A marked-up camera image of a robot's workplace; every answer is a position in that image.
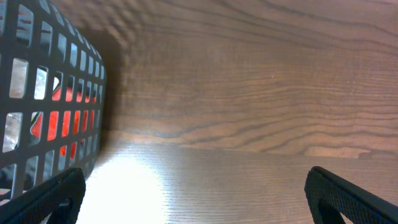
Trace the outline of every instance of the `wooden floor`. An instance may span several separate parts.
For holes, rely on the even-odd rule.
[[[398,1],[53,1],[108,71],[81,217],[128,158],[169,181],[149,223],[311,222],[314,165],[398,203]]]

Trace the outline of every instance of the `wood grain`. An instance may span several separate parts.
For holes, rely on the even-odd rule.
[[[398,204],[392,159],[103,147],[78,223],[311,223],[304,184],[319,165]]]
[[[55,2],[112,61],[104,139],[397,158],[397,1]]]
[[[311,223],[312,166],[398,204],[398,1],[53,1],[108,71],[80,223]]]

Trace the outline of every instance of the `black plastic basket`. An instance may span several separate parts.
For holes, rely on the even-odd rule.
[[[50,1],[0,0],[0,19],[2,204],[69,167],[92,171],[106,72],[98,51]],[[18,138],[6,148],[7,124]]]

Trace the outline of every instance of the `red item inside basket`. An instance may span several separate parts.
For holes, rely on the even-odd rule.
[[[58,100],[60,99],[60,94],[61,94],[61,89],[59,88],[58,90],[55,90],[55,92],[52,95],[52,99],[53,100]],[[73,90],[72,88],[68,88],[67,89],[67,96],[66,96],[66,100],[67,101],[71,101],[72,100],[72,94],[73,94]],[[81,102],[81,98],[82,95],[80,92],[77,93],[77,102]],[[89,96],[87,96],[85,98],[85,101],[88,102],[89,100]],[[92,129],[93,128],[93,124],[94,124],[94,111],[91,110],[90,113],[90,126],[89,128]],[[68,135],[68,131],[69,131],[69,125],[70,125],[70,111],[66,111],[63,115],[63,123],[62,123],[62,137],[65,137]],[[49,122],[49,134],[47,136],[47,140],[51,141],[55,139],[55,136],[57,134],[57,123],[58,123],[58,116],[59,113],[50,113],[50,122]],[[83,127],[82,127],[82,131],[86,131],[87,128],[87,117],[88,117],[88,111],[84,111],[83,112]],[[39,114],[39,116],[37,117],[36,121],[34,122],[32,129],[30,130],[31,133],[36,136],[36,137],[40,137],[40,130],[42,129],[42,119],[43,119],[43,114]],[[73,121],[73,134],[76,134],[78,132],[78,128],[79,128],[79,120],[80,120],[80,112],[79,113],[75,113],[75,119]],[[67,150],[66,150],[66,146],[62,146],[60,148],[60,154],[62,156],[65,156],[67,154]],[[72,149],[70,152],[70,158],[74,159],[76,155],[76,143],[74,142],[72,144]]]

